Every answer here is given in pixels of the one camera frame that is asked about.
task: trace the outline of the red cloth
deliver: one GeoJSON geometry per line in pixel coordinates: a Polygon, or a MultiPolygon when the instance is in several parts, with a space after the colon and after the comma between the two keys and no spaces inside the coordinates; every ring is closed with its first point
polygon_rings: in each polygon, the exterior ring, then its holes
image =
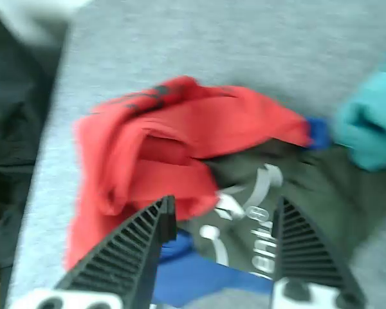
{"type": "Polygon", "coordinates": [[[203,87],[182,76],[105,102],[78,121],[84,182],[71,227],[67,267],[138,209],[176,197],[187,220],[211,209],[217,187],[198,159],[276,138],[307,145],[308,124],[250,89],[203,87]]]}

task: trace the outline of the olive shirt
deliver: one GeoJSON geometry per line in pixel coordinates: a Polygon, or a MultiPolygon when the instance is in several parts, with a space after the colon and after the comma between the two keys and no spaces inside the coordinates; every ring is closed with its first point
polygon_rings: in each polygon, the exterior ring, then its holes
{"type": "Polygon", "coordinates": [[[359,169],[344,147],[307,151],[271,140],[205,163],[224,188],[220,202],[179,226],[203,256],[258,276],[273,275],[271,228],[282,197],[303,208],[347,261],[386,216],[386,170],[359,169]]]}

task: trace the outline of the teal glove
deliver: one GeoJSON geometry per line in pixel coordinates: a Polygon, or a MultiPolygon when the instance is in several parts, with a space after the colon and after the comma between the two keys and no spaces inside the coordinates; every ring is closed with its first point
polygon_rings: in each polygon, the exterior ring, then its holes
{"type": "Polygon", "coordinates": [[[351,148],[360,167],[386,167],[386,64],[349,101],[335,119],[335,141],[351,148]]]}

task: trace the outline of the gray floor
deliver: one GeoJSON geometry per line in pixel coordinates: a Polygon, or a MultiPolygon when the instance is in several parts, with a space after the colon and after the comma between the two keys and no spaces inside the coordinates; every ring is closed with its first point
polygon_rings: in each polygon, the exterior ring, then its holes
{"type": "MultiPolygon", "coordinates": [[[[73,122],[101,100],[187,74],[204,84],[248,86],[301,113],[330,116],[385,55],[386,0],[103,0],[82,9],[59,71],[10,300],[50,287],[64,273],[80,181],[73,122]]],[[[373,305],[386,308],[386,226],[354,269],[373,305]]],[[[224,301],[211,298],[192,308],[224,301]]],[[[223,308],[253,308],[249,297],[236,300],[223,308]]]]}

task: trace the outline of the clothing pile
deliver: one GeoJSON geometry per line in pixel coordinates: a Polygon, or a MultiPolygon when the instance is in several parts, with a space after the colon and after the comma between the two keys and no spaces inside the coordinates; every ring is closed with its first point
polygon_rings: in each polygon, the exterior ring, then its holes
{"type": "Polygon", "coordinates": [[[4,308],[15,248],[52,78],[0,21],[0,308],[4,308]]]}
{"type": "Polygon", "coordinates": [[[386,215],[386,170],[357,168],[323,120],[247,88],[177,77],[104,102],[76,132],[83,177],[66,266],[174,195],[179,233],[162,248],[154,303],[179,308],[226,287],[269,294],[283,197],[347,260],[386,215]]]}

